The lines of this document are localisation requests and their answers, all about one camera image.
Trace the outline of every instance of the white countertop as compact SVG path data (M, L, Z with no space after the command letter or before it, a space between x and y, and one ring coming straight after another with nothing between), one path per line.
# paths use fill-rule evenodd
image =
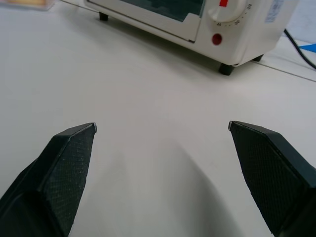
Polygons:
M272 236L230 120L280 132L316 166L315 71L273 64L284 44L225 77L211 59L63 2L1 8L0 32L0 196L54 134L97 123L72 237Z

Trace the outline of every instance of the power cord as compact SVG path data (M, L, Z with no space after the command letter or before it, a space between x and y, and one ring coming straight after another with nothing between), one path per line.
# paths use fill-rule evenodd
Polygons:
M316 65L312 63L301 51L300 47L297 45L293 37L290 35L290 33L287 31L287 29L284 30L284 33L288 37L288 39L291 41L291 43L294 45L296 51L300 54L300 56L304 59L305 62L307 62L312 68L316 69Z

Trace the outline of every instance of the white toaster oven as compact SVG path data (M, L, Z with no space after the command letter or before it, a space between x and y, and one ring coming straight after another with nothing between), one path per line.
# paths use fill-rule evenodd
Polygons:
M100 12L222 63L220 72L260 61L299 0L85 0Z

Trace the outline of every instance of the oven window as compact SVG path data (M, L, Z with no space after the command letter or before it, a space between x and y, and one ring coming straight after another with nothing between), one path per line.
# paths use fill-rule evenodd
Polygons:
M184 21L189 13L201 15L204 0L121 0L146 10Z

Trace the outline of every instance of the red dial marker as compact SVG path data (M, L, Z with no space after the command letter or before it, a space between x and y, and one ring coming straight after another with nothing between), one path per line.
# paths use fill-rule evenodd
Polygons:
M228 4L228 0L221 0L221 2L219 3L219 5L223 7L227 7L227 4Z

